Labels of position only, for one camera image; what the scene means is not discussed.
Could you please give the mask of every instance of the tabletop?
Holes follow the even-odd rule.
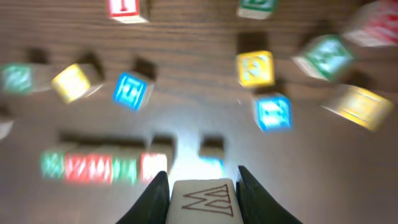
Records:
[[[398,114],[372,133],[325,110],[320,103],[336,83],[306,76],[291,60],[312,38],[337,34],[365,2],[279,1],[264,21],[237,17],[237,0],[149,2],[150,23],[119,24],[108,18],[105,1],[0,1],[1,63],[88,62],[106,79],[94,95],[70,105],[54,91],[1,99],[16,121],[0,142],[1,223],[114,223],[145,189],[44,179],[40,154],[65,133],[146,144],[172,136],[175,163],[183,165],[203,138],[218,136],[227,177],[236,179],[237,166],[246,166],[303,223],[396,220]],[[398,49],[346,44],[356,60],[338,83],[396,104]],[[258,92],[238,83],[236,54],[259,47],[274,56],[273,91],[292,101],[291,131],[263,133],[252,115]],[[118,76],[132,69],[156,80],[139,113],[112,100]]]

